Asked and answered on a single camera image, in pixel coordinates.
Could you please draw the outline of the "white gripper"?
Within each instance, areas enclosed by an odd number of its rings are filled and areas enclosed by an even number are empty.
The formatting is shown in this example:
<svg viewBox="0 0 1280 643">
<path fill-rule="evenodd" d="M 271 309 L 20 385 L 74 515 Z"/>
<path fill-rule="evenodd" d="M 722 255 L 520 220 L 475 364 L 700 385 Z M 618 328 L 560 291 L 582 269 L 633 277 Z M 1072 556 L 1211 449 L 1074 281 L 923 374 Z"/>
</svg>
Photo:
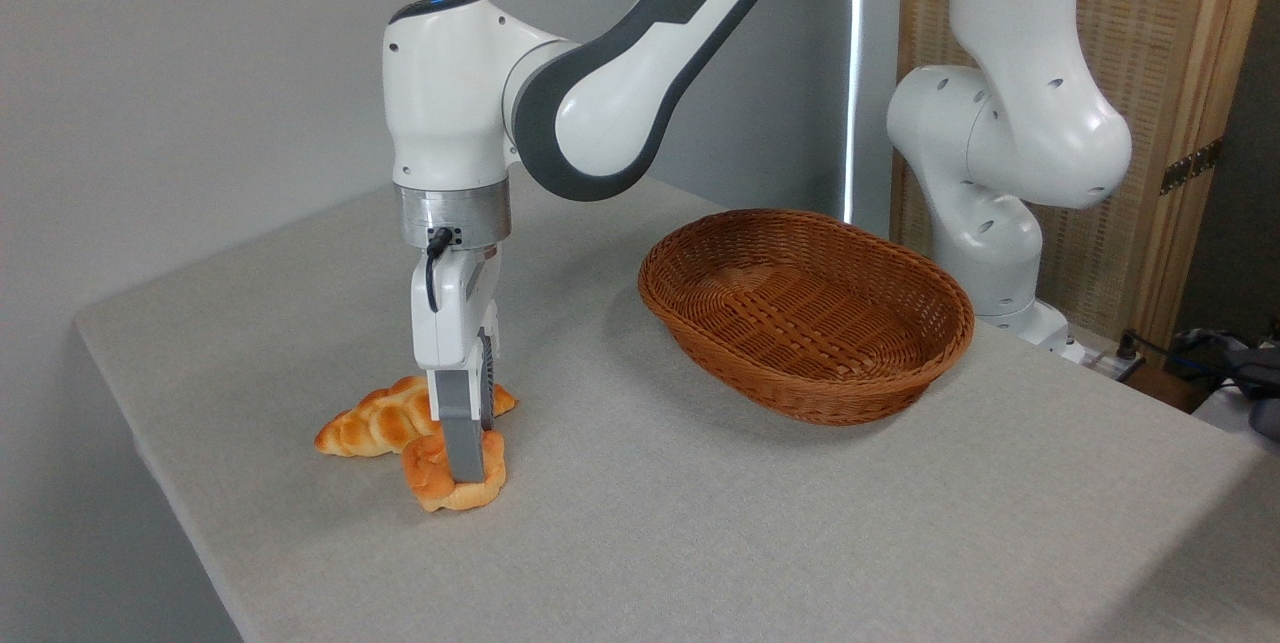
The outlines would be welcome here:
<svg viewBox="0 0 1280 643">
<path fill-rule="evenodd" d="M 424 254 L 411 279 L 413 356 L 428 375 L 431 405 L 440 423 L 451 475 L 458 483 L 481 483 L 483 429 L 497 416 L 495 361 L 497 283 L 500 246 L 448 248 L 431 259 Z M 483 347 L 480 409 L 474 375 L 466 368 L 476 341 Z"/>
</svg>

